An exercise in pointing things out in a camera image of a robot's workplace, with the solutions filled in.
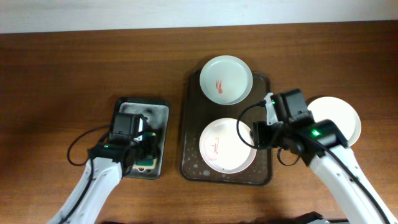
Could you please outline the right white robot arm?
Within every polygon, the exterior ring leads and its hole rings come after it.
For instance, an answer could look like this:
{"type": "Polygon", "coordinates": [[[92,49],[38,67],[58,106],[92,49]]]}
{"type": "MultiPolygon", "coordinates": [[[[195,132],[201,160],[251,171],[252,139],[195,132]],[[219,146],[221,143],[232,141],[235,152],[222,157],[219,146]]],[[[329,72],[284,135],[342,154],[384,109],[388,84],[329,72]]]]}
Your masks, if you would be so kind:
{"type": "Polygon", "coordinates": [[[397,223],[361,170],[348,140],[329,120],[316,122],[300,90],[272,94],[256,104],[266,111],[253,124],[253,149],[287,149],[327,186],[350,223],[397,223]]]}

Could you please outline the cream white plate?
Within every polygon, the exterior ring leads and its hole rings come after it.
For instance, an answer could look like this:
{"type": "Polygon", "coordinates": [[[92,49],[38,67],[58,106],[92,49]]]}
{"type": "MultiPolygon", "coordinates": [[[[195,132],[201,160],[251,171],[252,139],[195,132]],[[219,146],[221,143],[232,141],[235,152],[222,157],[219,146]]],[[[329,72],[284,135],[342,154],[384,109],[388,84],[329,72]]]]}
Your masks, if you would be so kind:
{"type": "Polygon", "coordinates": [[[316,122],[326,119],[333,121],[348,140],[349,146],[359,139],[361,120],[355,109],[344,100],[324,96],[313,100],[308,109],[313,113],[316,122]]]}

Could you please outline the pink plate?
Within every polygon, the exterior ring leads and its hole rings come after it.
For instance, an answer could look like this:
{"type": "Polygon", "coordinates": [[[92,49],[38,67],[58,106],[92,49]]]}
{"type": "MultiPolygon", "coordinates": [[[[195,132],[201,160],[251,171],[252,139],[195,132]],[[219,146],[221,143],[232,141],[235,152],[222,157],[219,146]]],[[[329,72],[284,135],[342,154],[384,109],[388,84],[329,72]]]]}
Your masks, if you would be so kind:
{"type": "Polygon", "coordinates": [[[223,174],[248,168],[255,159],[251,129],[234,118],[220,118],[208,124],[200,135],[199,150],[205,163],[223,174]]]}

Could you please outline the yellow green sponge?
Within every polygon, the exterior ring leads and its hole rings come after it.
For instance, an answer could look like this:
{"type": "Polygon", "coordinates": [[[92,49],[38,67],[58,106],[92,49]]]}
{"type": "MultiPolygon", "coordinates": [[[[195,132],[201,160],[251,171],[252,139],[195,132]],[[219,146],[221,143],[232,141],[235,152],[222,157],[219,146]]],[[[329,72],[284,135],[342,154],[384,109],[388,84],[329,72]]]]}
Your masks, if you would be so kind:
{"type": "Polygon", "coordinates": [[[156,165],[159,150],[156,133],[146,132],[139,141],[140,157],[134,162],[133,168],[144,170],[153,169],[156,165]]]}

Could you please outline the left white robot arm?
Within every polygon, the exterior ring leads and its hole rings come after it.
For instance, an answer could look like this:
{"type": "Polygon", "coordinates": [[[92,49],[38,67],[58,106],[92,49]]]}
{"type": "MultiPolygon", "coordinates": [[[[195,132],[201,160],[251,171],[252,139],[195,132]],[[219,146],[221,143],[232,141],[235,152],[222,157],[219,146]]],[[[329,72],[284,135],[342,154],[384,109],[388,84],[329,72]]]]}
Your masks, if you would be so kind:
{"type": "Polygon", "coordinates": [[[94,223],[123,178],[159,178],[165,133],[148,124],[137,131],[108,131],[88,149],[82,177],[49,223],[94,223]]]}

